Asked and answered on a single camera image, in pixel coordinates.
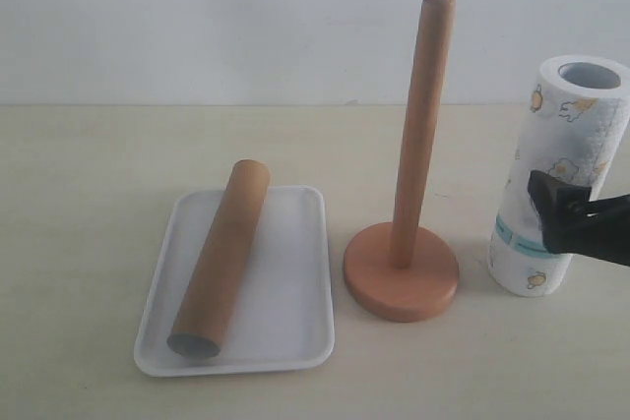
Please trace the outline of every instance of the table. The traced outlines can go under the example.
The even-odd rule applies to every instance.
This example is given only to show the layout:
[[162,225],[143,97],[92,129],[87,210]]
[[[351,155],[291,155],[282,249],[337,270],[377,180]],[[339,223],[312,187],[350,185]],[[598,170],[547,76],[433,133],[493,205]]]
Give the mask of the table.
[[[421,220],[461,285],[445,314],[406,325],[342,278],[349,239],[391,219],[403,107],[0,108],[0,417],[627,418],[630,270],[576,257],[548,297],[498,286],[485,248],[525,109],[440,113]],[[325,197],[334,352],[292,373],[147,377],[132,349],[172,205],[242,157]],[[629,175],[625,140],[601,196],[630,192]]]

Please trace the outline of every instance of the white tray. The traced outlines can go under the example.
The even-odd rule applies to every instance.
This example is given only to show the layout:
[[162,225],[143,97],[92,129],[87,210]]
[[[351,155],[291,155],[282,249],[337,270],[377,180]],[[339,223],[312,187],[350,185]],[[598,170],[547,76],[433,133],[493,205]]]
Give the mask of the white tray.
[[222,192],[194,192],[175,203],[134,346],[136,364],[167,377],[323,363],[335,342],[324,199],[303,186],[268,191],[221,353],[191,362],[166,345]]

